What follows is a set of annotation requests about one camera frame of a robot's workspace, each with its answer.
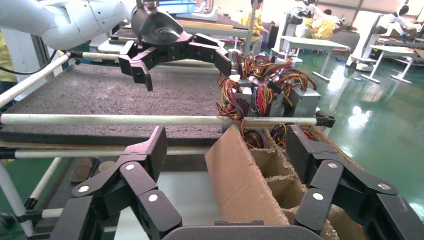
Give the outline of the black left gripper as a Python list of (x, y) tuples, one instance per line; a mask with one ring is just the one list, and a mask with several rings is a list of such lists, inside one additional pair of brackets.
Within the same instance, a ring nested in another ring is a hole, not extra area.
[(135, 41), (128, 41), (118, 55), (121, 72), (131, 76), (136, 84), (153, 91), (150, 70), (162, 62), (170, 45), (170, 59), (197, 60), (211, 63), (226, 77), (232, 73), (232, 62), (224, 43), (202, 33), (187, 33), (183, 26), (159, 7), (140, 4), (131, 16)]

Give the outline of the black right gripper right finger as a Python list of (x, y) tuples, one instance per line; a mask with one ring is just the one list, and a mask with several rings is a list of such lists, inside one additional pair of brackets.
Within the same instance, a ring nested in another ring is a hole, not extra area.
[(395, 187), (348, 162), (330, 144), (309, 139), (298, 125), (288, 128), (285, 150), (307, 191), (295, 224), (320, 232), (331, 206), (341, 208), (365, 231), (393, 228)]

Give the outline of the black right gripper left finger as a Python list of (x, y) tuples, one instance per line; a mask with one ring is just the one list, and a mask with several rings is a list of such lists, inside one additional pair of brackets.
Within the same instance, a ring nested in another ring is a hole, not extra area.
[(130, 207), (146, 232), (171, 232), (183, 224), (157, 185), (167, 149), (166, 129), (157, 126), (147, 141), (127, 146), (111, 168), (74, 187), (72, 196), (92, 196), (102, 220)]

